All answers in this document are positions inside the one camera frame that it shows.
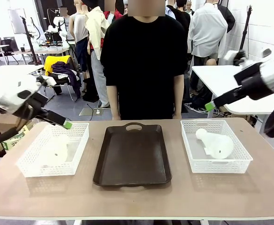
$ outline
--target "black t-shirt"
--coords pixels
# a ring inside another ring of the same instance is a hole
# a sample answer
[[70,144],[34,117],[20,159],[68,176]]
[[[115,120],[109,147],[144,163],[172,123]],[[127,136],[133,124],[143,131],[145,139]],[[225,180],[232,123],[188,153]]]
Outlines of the black t-shirt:
[[121,119],[171,119],[173,81],[184,74],[186,56],[185,31],[171,17],[116,20],[106,32],[101,63],[107,86],[117,87]]

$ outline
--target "bag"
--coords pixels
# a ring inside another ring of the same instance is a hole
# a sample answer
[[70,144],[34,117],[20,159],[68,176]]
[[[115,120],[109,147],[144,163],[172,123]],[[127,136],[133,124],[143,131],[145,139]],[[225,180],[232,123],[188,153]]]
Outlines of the bag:
[[211,101],[212,96],[213,96],[213,93],[209,90],[209,88],[206,87],[206,85],[204,85],[203,88],[200,89],[200,91],[198,92],[198,95],[192,97],[191,107],[193,109],[198,109],[198,108],[205,109],[205,105]]

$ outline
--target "black hair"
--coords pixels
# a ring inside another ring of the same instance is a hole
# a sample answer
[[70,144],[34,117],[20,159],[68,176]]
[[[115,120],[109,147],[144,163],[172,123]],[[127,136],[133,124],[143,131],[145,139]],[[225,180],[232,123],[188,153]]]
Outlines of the black hair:
[[178,8],[184,7],[184,5],[187,3],[187,0],[176,0],[176,5]]

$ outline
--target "wooden tabletop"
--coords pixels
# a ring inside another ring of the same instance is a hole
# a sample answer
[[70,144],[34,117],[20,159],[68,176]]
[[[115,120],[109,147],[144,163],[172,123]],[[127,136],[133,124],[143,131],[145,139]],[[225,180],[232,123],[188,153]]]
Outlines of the wooden tabletop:
[[92,179],[104,133],[127,121],[90,122],[74,176],[25,178],[16,161],[45,123],[37,124],[0,161],[0,217],[25,219],[274,218],[274,149],[245,120],[226,119],[253,157],[245,174],[191,172],[179,120],[145,120],[163,128],[172,181],[157,187],[103,188]]

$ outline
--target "tray handle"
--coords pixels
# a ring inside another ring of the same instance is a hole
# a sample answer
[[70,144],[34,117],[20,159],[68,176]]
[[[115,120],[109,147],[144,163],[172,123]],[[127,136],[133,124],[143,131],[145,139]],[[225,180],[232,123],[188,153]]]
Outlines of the tray handle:
[[132,125],[138,125],[140,127],[142,127],[142,130],[145,128],[146,125],[144,124],[141,124],[141,123],[138,123],[138,122],[131,122],[131,123],[128,123],[128,124],[125,124],[124,126],[122,126],[125,130],[127,130],[126,128],[129,127],[129,126],[132,126]]

